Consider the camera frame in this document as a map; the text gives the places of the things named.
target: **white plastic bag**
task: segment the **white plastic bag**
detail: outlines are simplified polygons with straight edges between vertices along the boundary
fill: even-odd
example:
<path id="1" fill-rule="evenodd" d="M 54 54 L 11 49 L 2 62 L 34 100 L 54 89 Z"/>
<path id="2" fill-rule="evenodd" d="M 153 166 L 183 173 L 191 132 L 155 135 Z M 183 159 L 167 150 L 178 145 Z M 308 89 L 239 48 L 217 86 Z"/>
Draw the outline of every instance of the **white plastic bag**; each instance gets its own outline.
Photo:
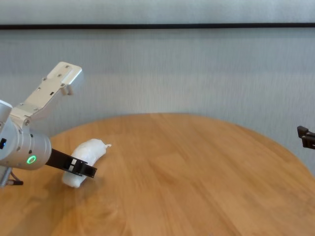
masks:
<path id="1" fill-rule="evenodd" d="M 93 166 L 106 153 L 106 149 L 110 146 L 110 144 L 104 144 L 102 140 L 91 139 L 80 144 L 71 156 L 86 161 L 88 165 Z M 77 176 L 69 172 L 65 172 L 63 175 L 63 183 L 74 188 L 80 187 L 85 179 L 86 176 Z"/>

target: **cable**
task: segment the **cable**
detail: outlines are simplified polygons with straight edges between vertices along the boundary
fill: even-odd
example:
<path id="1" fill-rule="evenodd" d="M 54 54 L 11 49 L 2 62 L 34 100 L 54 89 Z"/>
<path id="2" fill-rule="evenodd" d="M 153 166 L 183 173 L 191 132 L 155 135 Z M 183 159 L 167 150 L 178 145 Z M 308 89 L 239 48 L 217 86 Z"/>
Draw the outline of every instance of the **cable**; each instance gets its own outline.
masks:
<path id="1" fill-rule="evenodd" d="M 7 184 L 7 181 L 9 179 L 10 173 L 12 171 L 11 167 L 7 167 L 3 173 L 3 176 L 0 177 L 0 187 L 5 187 Z"/>
<path id="2" fill-rule="evenodd" d="M 15 178 L 15 180 L 20 181 L 19 178 L 17 178 L 16 175 L 13 173 L 13 171 L 11 171 L 11 175 L 13 178 Z"/>

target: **black horizontal stripe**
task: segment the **black horizontal stripe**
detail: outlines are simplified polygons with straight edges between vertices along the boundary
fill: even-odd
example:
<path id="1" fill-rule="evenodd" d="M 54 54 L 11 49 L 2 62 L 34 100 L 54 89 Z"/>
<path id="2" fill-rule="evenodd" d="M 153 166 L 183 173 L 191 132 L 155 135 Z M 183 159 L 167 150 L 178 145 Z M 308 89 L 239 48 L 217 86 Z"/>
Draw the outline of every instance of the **black horizontal stripe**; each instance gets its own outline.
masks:
<path id="1" fill-rule="evenodd" d="M 224 23 L 224 24 L 60 24 L 0 25 L 0 30 L 141 30 L 141 29 L 237 29 L 313 28 L 315 23 Z"/>

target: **wooden table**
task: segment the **wooden table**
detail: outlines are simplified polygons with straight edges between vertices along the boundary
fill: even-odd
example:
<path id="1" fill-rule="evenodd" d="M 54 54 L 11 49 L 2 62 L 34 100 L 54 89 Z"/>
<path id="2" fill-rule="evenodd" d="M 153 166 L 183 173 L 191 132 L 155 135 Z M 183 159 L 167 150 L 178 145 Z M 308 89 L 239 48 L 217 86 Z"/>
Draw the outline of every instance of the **wooden table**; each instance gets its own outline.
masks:
<path id="1" fill-rule="evenodd" d="M 79 189 L 45 166 L 15 170 L 0 195 L 1 236 L 315 236 L 315 181 L 288 150 L 253 131 L 190 115 L 134 115 L 52 138 L 71 154 L 111 143 Z"/>

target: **white cloth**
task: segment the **white cloth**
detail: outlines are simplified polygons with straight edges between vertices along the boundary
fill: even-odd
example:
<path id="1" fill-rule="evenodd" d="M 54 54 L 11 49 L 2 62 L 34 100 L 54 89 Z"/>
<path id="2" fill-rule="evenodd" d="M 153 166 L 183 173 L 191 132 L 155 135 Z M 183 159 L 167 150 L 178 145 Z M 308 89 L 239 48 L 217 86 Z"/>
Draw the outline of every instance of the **white cloth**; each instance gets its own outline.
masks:
<path id="1" fill-rule="evenodd" d="M 106 149 L 110 146 L 110 144 L 104 144 L 102 140 L 91 139 L 80 144 L 71 156 L 86 161 L 90 166 L 93 166 L 106 153 Z M 85 179 L 86 176 L 77 176 L 69 172 L 65 172 L 63 175 L 63 183 L 74 188 L 80 187 Z"/>
<path id="2" fill-rule="evenodd" d="M 314 0 L 1 0 L 0 24 L 315 22 Z"/>

